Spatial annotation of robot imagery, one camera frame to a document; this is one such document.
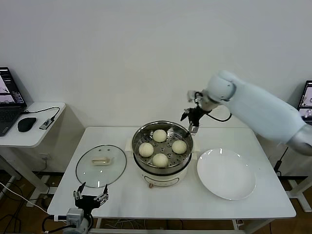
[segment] glass lid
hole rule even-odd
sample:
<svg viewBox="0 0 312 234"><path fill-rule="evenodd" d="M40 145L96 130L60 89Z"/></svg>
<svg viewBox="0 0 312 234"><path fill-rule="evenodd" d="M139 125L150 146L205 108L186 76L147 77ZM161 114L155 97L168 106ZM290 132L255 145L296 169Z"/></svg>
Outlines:
<svg viewBox="0 0 312 234"><path fill-rule="evenodd" d="M125 153L114 145L100 145L86 152L76 166L76 176L87 187L101 188L115 182L126 168Z"/></svg>

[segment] wooden floor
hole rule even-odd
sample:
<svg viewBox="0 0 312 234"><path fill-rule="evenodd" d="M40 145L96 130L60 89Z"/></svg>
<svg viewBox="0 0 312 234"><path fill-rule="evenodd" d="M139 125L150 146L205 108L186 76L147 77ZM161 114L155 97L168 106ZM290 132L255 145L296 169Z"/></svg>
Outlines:
<svg viewBox="0 0 312 234"><path fill-rule="evenodd" d="M0 181L8 181L10 178L7 174L0 174ZM57 186L61 180L61 176L52 176L48 181L48 185ZM30 196L31 192L34 190L34 187L26 180L16 180L14 183L18 185L24 197ZM290 190L290 186L286 181L282 182L285 190ZM14 192L19 193L20 191L17 187L12 185L10 187ZM16 228L14 231L15 219L13 218L11 223L11 216L6 215L14 215L16 216L16 210L21 204L19 201L20 198L16 195L13 195L9 192L7 194L17 200L11 200L7 197L3 197L0 200L0 234L4 231L6 233L19 232L19 222L16 222ZM312 204L312 188L305 191L305 196L307 200ZM37 205L41 206L41 202L45 202L45 206L49 204L51 198L40 199L36 202ZM275 220L271 223L272 234L312 234L312 213L305 213L302 211L300 204L296 199L292 199L292 204L296 209L297 216L295 218L290 219L279 219ZM41 211L40 209L28 208L25 206L25 203L22 204L22 207L17 214L18 218L21 221L20 231L21 232L32 232L36 234L40 234L41 223L42 220L47 216L46 213ZM104 219L102 220L101 227L102 228L111 228L110 226L114 226L117 220L114 219ZM171 230L224 230L224 229L233 229L232 222L229 220L135 220L132 222L124 222L119 223L115 227L120 228L121 224L123 224L124 229L136 228L136 229L144 229L144 225L147 229L171 229ZM55 223L51 220L46 222L46 229L51 230L56 227L63 226L63 223ZM263 227L258 230L256 234L270 234L269 225Z"/></svg>

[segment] power outlet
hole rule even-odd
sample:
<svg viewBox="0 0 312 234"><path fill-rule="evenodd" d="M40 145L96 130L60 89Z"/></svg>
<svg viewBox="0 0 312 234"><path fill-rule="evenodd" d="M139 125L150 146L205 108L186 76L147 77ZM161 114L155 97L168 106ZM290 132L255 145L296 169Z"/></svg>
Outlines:
<svg viewBox="0 0 312 234"><path fill-rule="evenodd" d="M39 154L39 156L42 160L51 160L52 159L52 157L49 153L41 153L41 154Z"/></svg>

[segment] laptop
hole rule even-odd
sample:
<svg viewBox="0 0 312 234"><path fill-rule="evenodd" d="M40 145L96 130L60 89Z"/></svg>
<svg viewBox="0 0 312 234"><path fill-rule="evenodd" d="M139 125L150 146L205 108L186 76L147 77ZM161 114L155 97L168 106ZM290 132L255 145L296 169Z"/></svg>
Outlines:
<svg viewBox="0 0 312 234"><path fill-rule="evenodd" d="M10 70L0 67L0 137L9 131L26 107Z"/></svg>
<svg viewBox="0 0 312 234"><path fill-rule="evenodd" d="M307 124L312 125L312 80L307 80L298 105L298 111Z"/></svg>

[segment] steamed bun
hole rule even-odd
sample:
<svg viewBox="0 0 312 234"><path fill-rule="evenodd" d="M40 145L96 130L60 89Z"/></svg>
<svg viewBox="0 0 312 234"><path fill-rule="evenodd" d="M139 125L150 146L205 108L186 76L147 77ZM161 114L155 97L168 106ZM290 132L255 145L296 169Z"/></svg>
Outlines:
<svg viewBox="0 0 312 234"><path fill-rule="evenodd" d="M150 143L143 143L138 148L138 152L142 157L149 157L154 153L154 148Z"/></svg>
<svg viewBox="0 0 312 234"><path fill-rule="evenodd" d="M187 145L183 140L176 140L173 144L172 144L172 150L176 153L176 154L183 154L185 153L187 149Z"/></svg>
<svg viewBox="0 0 312 234"><path fill-rule="evenodd" d="M153 139L154 139L154 141L157 141L157 142L165 141L167 139L166 131L164 131L162 129L158 129L158 130L154 131Z"/></svg>
<svg viewBox="0 0 312 234"><path fill-rule="evenodd" d="M153 157L152 162L156 167L166 167L169 160L164 154L157 154Z"/></svg>

